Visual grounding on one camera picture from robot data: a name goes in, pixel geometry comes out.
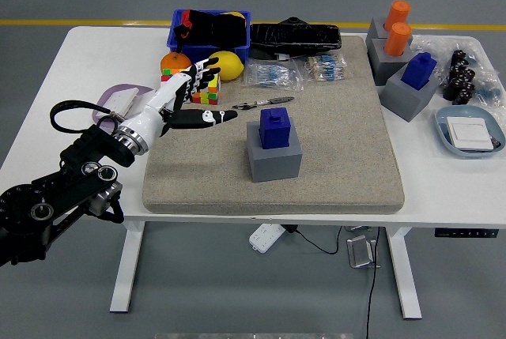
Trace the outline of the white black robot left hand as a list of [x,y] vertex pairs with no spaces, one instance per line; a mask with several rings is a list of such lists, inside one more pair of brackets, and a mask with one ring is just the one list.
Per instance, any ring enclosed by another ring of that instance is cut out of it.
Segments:
[[215,58],[208,58],[172,76],[156,91],[140,114],[122,122],[113,136],[129,146],[135,154],[149,151],[156,138],[168,130],[203,129],[230,121],[238,116],[234,110],[211,111],[182,109],[197,91],[219,73]]

